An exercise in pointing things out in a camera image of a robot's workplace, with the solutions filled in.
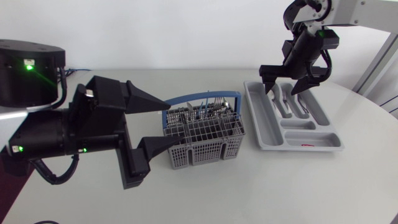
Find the black cable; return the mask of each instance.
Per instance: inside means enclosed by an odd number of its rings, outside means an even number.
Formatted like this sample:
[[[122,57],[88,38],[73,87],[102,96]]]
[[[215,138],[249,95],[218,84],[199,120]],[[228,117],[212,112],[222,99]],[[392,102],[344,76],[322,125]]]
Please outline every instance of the black cable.
[[[37,172],[50,184],[63,184],[66,181],[68,181],[73,173],[75,173],[75,170],[77,168],[77,164],[79,163],[79,154],[75,154],[72,156],[72,163],[70,164],[70,167],[68,170],[62,174],[61,176],[57,177],[55,174],[51,172],[51,170],[45,165],[42,159],[36,159],[34,161],[31,161],[30,163],[33,164],[33,166],[36,168]]]
[[[390,111],[389,113],[392,113],[392,112],[394,112],[394,111],[396,111],[396,110],[398,110],[398,108],[393,109],[393,110]]]
[[[56,102],[53,105],[51,105],[51,109],[52,110],[57,109],[58,107],[60,107],[65,102],[65,100],[67,99],[67,89],[68,89],[67,78],[65,76],[65,71],[64,71],[63,68],[60,68],[60,73],[61,73],[62,96],[61,96],[61,99],[58,102]]]
[[[327,69],[328,69],[328,71],[326,72],[326,75],[324,75],[323,77],[322,77],[322,80],[323,81],[325,81],[325,80],[327,80],[329,77],[330,77],[330,75],[331,75],[331,58],[330,58],[330,55],[329,55],[329,52],[328,52],[328,50],[321,50],[321,55],[322,55],[322,58],[324,59],[324,61],[326,62],[326,65],[327,65]]]
[[[59,223],[57,223],[55,221],[47,220],[47,221],[40,221],[40,222],[37,222],[35,224],[59,224]]]
[[[329,52],[327,50],[321,50],[321,55],[322,55],[322,58],[324,59],[324,61],[326,62],[326,65],[327,65],[327,72],[326,72],[325,75],[323,75],[321,77],[314,77],[313,73],[312,73],[312,65],[311,65],[311,63],[310,62],[306,62],[305,63],[305,67],[307,69],[308,76],[311,77],[311,78],[316,79],[318,82],[323,82],[323,81],[327,80],[330,77],[330,75],[331,75],[331,66],[332,66],[332,64],[331,64],[331,58],[330,58]]]
[[[393,98],[391,98],[390,100],[387,100],[385,103],[383,103],[383,104],[380,105],[380,106],[384,106],[386,103],[390,102],[391,100],[393,100],[393,99],[395,99],[395,98],[397,98],[397,97],[398,97],[398,95],[394,96]]]

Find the cutlery tray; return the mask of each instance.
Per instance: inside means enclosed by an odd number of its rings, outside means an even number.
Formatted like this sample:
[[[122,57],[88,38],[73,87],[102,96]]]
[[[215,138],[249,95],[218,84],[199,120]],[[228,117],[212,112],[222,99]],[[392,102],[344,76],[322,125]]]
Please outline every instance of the cutlery tray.
[[[344,145],[335,128],[312,92],[305,90],[292,96],[290,92],[293,87],[289,82],[276,83],[272,88],[272,100],[270,94],[266,95],[261,82],[244,82],[260,148],[283,151],[343,150]]]

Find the green indicator light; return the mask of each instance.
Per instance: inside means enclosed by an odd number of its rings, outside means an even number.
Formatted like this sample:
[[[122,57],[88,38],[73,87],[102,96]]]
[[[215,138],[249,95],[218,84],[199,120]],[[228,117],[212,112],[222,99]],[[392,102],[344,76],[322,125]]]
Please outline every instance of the green indicator light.
[[[325,37],[325,32],[324,32],[324,31],[319,31],[318,34],[319,34],[319,36],[322,37],[322,38]]]

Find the tray compartment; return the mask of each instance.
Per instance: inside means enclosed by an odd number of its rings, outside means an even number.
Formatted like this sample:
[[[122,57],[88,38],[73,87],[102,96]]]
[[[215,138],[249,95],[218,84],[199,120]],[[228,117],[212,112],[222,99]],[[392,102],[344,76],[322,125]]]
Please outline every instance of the tray compartment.
[[[340,147],[341,142],[335,133],[308,133],[293,132],[285,133],[287,144],[291,146],[304,147]]]

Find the cutlery basket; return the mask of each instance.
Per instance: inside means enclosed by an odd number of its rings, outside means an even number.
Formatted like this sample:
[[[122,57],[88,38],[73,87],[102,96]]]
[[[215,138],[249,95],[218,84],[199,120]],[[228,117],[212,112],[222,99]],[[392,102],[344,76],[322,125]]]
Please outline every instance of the cutlery basket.
[[[177,105],[214,98],[214,103],[162,112],[164,136],[183,136],[180,144],[169,148],[173,169],[233,159],[238,155],[245,134],[241,119],[241,94],[237,91],[212,91],[180,96],[165,101]],[[234,109],[220,98],[234,98]]]

